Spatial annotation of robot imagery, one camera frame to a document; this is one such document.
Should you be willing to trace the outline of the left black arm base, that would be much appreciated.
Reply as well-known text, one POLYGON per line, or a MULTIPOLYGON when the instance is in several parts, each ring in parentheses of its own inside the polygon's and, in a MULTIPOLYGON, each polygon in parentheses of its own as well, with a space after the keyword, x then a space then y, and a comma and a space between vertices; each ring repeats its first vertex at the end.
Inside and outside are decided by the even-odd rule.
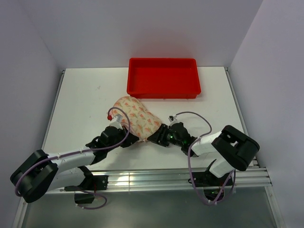
POLYGON ((101 209, 107 204, 107 197, 102 195, 99 191, 106 190, 108 184, 108 176, 92 176, 84 181, 79 186, 64 187, 64 191, 74 192, 74 202, 77 207, 85 210, 101 209), (97 207, 89 207, 97 198, 104 200, 103 204, 97 207))

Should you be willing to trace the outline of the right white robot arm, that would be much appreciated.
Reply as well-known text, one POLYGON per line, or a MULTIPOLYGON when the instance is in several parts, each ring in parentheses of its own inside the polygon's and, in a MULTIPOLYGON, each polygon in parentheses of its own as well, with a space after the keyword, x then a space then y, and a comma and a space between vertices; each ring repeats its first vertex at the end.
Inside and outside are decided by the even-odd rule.
POLYGON ((193 172, 192 178, 197 187, 221 186, 232 170, 245 171, 257 152, 259 144, 235 127, 227 125, 222 131, 197 138, 191 136, 183 123, 170 126, 162 124, 147 138, 149 142, 167 147, 170 144, 179 146, 183 153, 190 157, 217 152, 219 158, 211 162, 204 172, 193 172))

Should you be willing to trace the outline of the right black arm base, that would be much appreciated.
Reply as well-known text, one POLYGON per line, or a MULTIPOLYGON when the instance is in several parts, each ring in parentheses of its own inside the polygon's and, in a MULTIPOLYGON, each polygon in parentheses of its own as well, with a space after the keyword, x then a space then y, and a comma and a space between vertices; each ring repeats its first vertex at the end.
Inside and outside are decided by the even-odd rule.
POLYGON ((221 178, 215 177, 209 171, 193 172, 192 176, 195 186, 201 188, 201 193, 204 194, 207 201, 213 202, 221 189, 223 190, 216 201, 217 203, 221 202, 225 196, 229 196, 234 191, 236 182, 235 172, 232 174, 226 173, 221 178))

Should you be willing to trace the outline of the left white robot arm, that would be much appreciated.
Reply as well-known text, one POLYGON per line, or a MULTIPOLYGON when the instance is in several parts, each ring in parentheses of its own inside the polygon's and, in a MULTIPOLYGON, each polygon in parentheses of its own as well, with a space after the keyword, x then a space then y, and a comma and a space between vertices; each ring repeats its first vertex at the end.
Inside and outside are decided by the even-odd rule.
POLYGON ((37 150, 32 153, 11 175, 15 194, 27 203, 40 199, 46 192, 68 188, 68 190, 97 190, 104 184, 93 177, 88 169, 107 157, 117 147, 129 147, 139 141, 139 137, 122 129, 108 126, 100 136, 95 137, 85 147, 74 152, 57 155, 37 150))

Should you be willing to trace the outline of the red plastic tray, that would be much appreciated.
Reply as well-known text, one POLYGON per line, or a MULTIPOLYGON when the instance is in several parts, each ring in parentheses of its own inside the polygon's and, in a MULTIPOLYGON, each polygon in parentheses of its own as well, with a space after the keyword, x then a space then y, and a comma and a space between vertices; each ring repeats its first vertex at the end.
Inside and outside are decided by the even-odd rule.
POLYGON ((130 58, 126 91, 140 99, 194 99, 199 79, 193 58, 130 58))

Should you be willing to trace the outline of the aluminium frame rail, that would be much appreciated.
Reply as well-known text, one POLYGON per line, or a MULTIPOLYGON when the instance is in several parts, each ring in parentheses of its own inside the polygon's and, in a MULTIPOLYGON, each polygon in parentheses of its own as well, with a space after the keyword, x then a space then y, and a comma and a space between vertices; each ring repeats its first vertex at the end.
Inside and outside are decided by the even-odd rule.
MULTIPOLYGON (((63 71, 42 147, 71 150, 105 128, 107 108, 126 94, 128 69, 68 68, 63 71)), ((266 168, 257 160, 236 174, 236 193, 205 206, 187 180, 187 158, 177 148, 141 144, 117 150, 93 166, 108 175, 108 203, 78 209, 73 193, 53 190, 35 203, 20 201, 15 228, 229 227, 284 228, 266 168)))

